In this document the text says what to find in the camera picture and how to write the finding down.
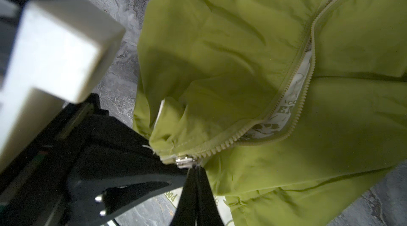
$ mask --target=green fabric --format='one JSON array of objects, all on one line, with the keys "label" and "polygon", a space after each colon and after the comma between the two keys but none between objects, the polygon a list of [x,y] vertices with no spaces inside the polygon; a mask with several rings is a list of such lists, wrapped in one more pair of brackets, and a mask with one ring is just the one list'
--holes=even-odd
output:
[{"label": "green fabric", "polygon": [[[327,1],[151,0],[134,129],[165,157],[262,122]],[[315,72],[292,135],[204,161],[235,225],[325,225],[406,158],[406,13],[407,0],[337,0],[318,18]]]}]

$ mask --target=zipper pull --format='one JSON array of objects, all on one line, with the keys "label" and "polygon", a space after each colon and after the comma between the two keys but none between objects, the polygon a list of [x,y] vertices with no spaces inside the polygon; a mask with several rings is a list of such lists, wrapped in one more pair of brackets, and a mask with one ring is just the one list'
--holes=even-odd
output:
[{"label": "zipper pull", "polygon": [[192,168],[198,165],[198,159],[194,159],[188,156],[177,157],[176,165],[178,168]]}]

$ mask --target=white plastic part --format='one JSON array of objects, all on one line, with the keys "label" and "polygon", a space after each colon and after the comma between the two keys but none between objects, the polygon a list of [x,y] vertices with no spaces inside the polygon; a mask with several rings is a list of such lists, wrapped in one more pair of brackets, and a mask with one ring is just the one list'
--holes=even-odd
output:
[{"label": "white plastic part", "polygon": [[23,9],[0,91],[0,172],[61,111],[84,101],[125,29],[86,0],[32,0]]}]

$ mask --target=marble floor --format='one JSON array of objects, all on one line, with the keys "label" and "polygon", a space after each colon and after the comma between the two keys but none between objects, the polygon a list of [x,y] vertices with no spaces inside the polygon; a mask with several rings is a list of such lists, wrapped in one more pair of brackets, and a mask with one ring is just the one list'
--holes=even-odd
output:
[{"label": "marble floor", "polygon": [[[123,24],[127,32],[116,59],[95,88],[101,106],[131,126],[137,88],[137,41],[149,0],[89,0]],[[175,209],[164,195],[151,198],[117,217],[120,226],[166,226]],[[407,225],[407,162],[345,209],[329,226]]]}]

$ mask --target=zipper teeth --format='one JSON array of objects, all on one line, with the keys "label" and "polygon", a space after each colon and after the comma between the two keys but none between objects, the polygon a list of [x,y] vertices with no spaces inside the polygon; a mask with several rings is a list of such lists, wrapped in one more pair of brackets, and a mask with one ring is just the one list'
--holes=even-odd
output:
[{"label": "zipper teeth", "polygon": [[309,43],[311,42],[311,65],[310,68],[308,70],[308,75],[307,75],[307,79],[304,82],[303,85],[303,89],[300,95],[300,99],[298,101],[298,109],[297,112],[295,114],[295,116],[293,117],[293,120],[291,121],[291,125],[289,127],[289,129],[287,130],[287,132],[276,139],[272,139],[272,140],[268,140],[268,141],[264,141],[264,142],[254,142],[254,143],[250,143],[250,142],[236,142],[241,136],[243,136],[251,127],[249,128],[244,128],[241,129],[239,132],[237,132],[234,136],[232,136],[229,140],[227,140],[225,143],[212,148],[210,150],[207,151],[202,151],[202,152],[197,152],[192,156],[193,158],[197,158],[197,157],[209,157],[212,156],[214,154],[216,154],[217,152],[221,152],[222,150],[225,150],[227,148],[231,148],[234,147],[235,145],[245,145],[245,146],[255,146],[255,145],[262,145],[264,143],[268,143],[268,142],[276,142],[276,141],[280,141],[280,140],[284,140],[286,138],[288,138],[292,132],[294,131],[298,120],[301,116],[302,110],[304,108],[304,104],[305,104],[305,98],[307,97],[307,93],[308,93],[308,87],[309,84],[311,82],[311,78],[313,76],[314,70],[315,70],[315,24],[317,23],[317,21],[319,20],[319,18],[338,0],[327,0],[327,4],[325,5],[325,7],[323,8],[323,10],[319,13],[319,15],[314,19],[312,25],[311,25],[311,39],[308,39],[308,42],[304,48],[304,51],[302,53],[302,57],[299,61],[299,64],[296,66],[295,70],[293,71],[293,73],[291,74],[290,80],[287,83],[286,88],[284,89],[284,91],[282,92],[281,97],[278,99],[278,101],[276,102],[276,106],[274,106],[274,108],[272,109],[272,111],[269,113],[269,115],[267,117],[270,117],[273,112],[276,110],[276,108],[278,107],[278,104],[281,102],[281,100],[283,99],[286,91],[288,90],[288,87],[290,86],[292,80],[294,79],[295,74],[297,73],[299,67],[301,66],[302,61],[304,60],[305,54],[307,52]]}]

